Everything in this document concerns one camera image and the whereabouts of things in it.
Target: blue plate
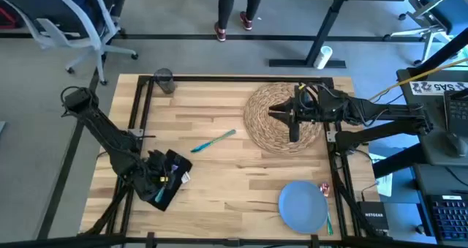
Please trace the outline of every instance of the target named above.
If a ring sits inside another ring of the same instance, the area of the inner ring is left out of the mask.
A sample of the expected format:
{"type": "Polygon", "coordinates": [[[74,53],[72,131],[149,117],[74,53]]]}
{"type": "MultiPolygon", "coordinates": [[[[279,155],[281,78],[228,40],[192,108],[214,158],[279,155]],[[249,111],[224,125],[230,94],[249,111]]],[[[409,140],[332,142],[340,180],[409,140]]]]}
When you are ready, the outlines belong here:
{"type": "Polygon", "coordinates": [[[328,204],[320,189],[308,181],[294,181],[279,195],[279,214],[298,233],[316,233],[327,221],[328,204]]]}

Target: floor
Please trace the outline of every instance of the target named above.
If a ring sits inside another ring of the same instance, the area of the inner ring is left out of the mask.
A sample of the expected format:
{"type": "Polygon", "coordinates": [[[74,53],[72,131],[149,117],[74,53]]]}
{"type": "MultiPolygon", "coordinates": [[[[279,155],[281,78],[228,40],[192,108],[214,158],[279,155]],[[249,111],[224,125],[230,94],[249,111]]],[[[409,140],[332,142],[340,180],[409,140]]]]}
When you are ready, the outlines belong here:
{"type": "MultiPolygon", "coordinates": [[[[245,3],[236,0],[228,34],[245,34],[237,16],[245,3]]],[[[315,35],[330,4],[329,0],[263,0],[252,33],[315,35]]],[[[396,19],[411,9],[407,1],[345,4],[331,36],[380,37],[415,26],[409,19],[396,19]]],[[[215,18],[216,0],[126,0],[121,24],[128,34],[211,34],[215,18]]],[[[167,67],[174,73],[192,74],[351,76],[356,96],[369,98],[395,83],[396,70],[411,66],[423,51],[421,43],[327,42],[335,58],[347,61],[348,69],[319,71],[266,66],[268,59],[304,57],[311,45],[304,41],[232,40],[221,44],[214,40],[114,40],[113,45],[135,49],[140,59],[108,56],[105,74],[109,84],[97,88],[105,113],[121,73],[153,73],[167,67]]],[[[88,86],[94,71],[92,61],[86,61],[75,68],[75,75],[68,75],[64,65],[76,55],[74,50],[41,50],[30,39],[0,40],[4,72],[0,121],[6,121],[0,135],[0,242],[37,236],[75,127],[74,119],[60,117],[60,91],[71,85],[88,86]]],[[[400,93],[394,89],[382,102],[400,93]]],[[[400,135],[374,141],[371,150],[414,143],[417,138],[400,135]]],[[[98,151],[98,143],[85,130],[49,237],[76,234],[98,151]]]]}

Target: black bag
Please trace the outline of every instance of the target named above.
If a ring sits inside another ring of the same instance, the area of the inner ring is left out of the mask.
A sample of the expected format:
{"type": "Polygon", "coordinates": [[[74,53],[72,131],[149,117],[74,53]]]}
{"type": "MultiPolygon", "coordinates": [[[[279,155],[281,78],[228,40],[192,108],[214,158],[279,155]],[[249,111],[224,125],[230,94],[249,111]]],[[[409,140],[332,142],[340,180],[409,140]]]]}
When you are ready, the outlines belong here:
{"type": "Polygon", "coordinates": [[[23,24],[23,19],[16,10],[0,0],[0,29],[17,29],[23,24]]]}

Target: label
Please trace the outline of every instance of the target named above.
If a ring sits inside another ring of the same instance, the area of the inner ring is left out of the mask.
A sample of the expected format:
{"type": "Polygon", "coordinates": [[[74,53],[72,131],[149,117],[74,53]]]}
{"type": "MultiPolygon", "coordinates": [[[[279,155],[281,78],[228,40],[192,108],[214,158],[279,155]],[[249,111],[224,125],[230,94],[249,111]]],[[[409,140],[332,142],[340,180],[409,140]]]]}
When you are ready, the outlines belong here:
{"type": "Polygon", "coordinates": [[[444,199],[444,200],[461,200],[461,196],[447,196],[447,195],[443,195],[443,196],[442,196],[442,199],[444,199]]]}
{"type": "Polygon", "coordinates": [[[444,95],[444,91],[461,91],[468,88],[468,83],[414,81],[409,82],[413,95],[444,95]]]}

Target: yellow cable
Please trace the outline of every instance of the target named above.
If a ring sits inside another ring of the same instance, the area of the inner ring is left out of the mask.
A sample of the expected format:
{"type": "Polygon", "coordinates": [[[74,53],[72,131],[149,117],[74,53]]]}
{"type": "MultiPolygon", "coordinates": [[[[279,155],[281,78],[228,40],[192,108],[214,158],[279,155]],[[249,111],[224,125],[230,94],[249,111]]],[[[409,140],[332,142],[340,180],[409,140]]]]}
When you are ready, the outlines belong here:
{"type": "Polygon", "coordinates": [[[385,93],[386,91],[390,91],[391,89],[393,89],[393,88],[395,88],[395,87],[397,87],[397,86],[404,85],[405,83],[409,83],[409,82],[412,81],[412,80],[419,79],[419,78],[421,78],[421,77],[430,75],[430,74],[432,74],[432,73],[434,73],[434,72],[439,72],[439,71],[441,71],[441,70],[443,70],[443,69],[447,69],[447,68],[449,68],[449,67],[453,67],[453,66],[455,66],[455,65],[457,65],[457,64],[460,64],[460,63],[462,63],[462,62],[465,62],[465,61],[468,61],[468,58],[461,59],[461,60],[459,60],[459,61],[455,61],[455,62],[452,62],[451,64],[447,64],[447,65],[444,65],[444,66],[441,66],[441,67],[438,67],[438,68],[435,68],[435,69],[431,69],[431,70],[429,70],[429,71],[427,71],[427,72],[424,72],[424,73],[422,73],[422,74],[420,74],[420,75],[417,75],[417,76],[415,76],[415,77],[411,77],[410,79],[403,80],[403,81],[401,81],[401,82],[399,82],[399,83],[393,84],[392,86],[386,88],[385,90],[381,91],[380,93],[375,94],[373,97],[371,97],[371,99],[369,99],[369,101],[372,101],[373,99],[375,99],[375,98],[378,97],[379,95],[385,93]]]}

